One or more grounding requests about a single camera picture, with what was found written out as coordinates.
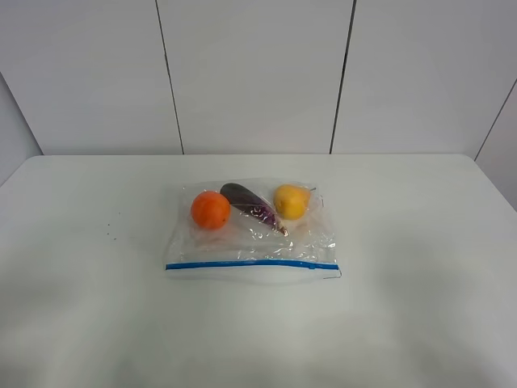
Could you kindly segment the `clear zip bag blue seal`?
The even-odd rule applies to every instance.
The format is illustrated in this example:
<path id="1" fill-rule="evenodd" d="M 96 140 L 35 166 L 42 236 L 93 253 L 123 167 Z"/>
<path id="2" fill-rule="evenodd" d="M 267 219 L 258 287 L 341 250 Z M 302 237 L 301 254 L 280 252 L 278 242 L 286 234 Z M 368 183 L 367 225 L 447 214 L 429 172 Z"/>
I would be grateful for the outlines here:
<path id="1" fill-rule="evenodd" d="M 282 184 L 316 188 L 308 212 L 299 220 L 284 220 L 288 236 L 231 205 L 227 223 L 203 230 L 191 218 L 192 201 L 204 191 L 219 192 L 225 183 L 238 183 L 265 200 L 274 210 L 273 195 Z M 190 183 L 179 190 L 173 233 L 163 254 L 164 268 L 177 278 L 214 278 L 251 283 L 297 283 L 339 278 L 335 233 L 325 201 L 314 183 L 286 179 L 230 179 Z"/>

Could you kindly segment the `purple eggplant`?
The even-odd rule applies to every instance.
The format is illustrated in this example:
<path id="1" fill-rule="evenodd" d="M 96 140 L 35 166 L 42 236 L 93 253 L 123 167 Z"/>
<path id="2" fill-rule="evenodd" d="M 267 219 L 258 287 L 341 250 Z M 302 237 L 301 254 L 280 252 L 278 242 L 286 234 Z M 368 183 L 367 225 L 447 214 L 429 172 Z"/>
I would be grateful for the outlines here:
<path id="1" fill-rule="evenodd" d="M 288 236 L 288 231 L 282 224 L 275 210 L 261 197 L 238 183 L 225 183 L 220 194 L 236 209 L 259 222 L 269 226 L 272 230 Z"/>

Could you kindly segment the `yellow pear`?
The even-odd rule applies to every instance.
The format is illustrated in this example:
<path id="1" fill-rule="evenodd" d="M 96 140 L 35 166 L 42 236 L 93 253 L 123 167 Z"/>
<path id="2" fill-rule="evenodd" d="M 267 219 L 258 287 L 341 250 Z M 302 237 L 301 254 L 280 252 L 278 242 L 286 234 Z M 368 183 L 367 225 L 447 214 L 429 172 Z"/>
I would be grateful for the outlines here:
<path id="1" fill-rule="evenodd" d="M 315 187 L 282 184 L 274 192 L 273 205 L 284 220 L 296 221 L 308 212 L 312 195 L 315 192 Z"/>

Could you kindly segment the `orange fruit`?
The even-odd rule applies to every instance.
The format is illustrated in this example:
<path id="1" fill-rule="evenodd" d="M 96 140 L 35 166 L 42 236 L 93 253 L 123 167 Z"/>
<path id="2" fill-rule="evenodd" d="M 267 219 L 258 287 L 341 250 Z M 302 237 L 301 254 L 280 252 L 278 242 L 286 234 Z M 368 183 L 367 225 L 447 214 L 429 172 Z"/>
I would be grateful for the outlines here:
<path id="1" fill-rule="evenodd" d="M 191 218 L 203 230 L 219 230 L 229 220 L 231 205 L 219 192 L 201 192 L 191 204 Z"/>

